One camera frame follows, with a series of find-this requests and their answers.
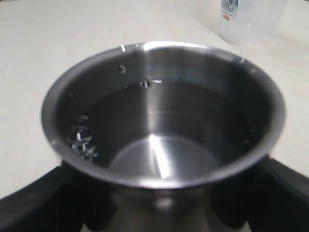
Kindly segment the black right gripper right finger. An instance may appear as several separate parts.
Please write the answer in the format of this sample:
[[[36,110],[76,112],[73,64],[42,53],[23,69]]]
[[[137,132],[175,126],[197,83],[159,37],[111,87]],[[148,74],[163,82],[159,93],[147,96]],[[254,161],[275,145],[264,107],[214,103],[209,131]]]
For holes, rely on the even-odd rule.
[[[212,197],[212,209],[229,228],[309,230],[308,177],[270,157],[216,186]]]

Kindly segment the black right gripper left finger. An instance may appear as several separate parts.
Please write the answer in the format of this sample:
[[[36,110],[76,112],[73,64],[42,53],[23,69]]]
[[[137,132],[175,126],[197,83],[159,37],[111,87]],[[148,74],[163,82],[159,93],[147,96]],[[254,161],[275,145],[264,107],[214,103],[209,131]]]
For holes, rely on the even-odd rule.
[[[98,232],[115,213],[110,185],[62,163],[0,201],[2,232]]]

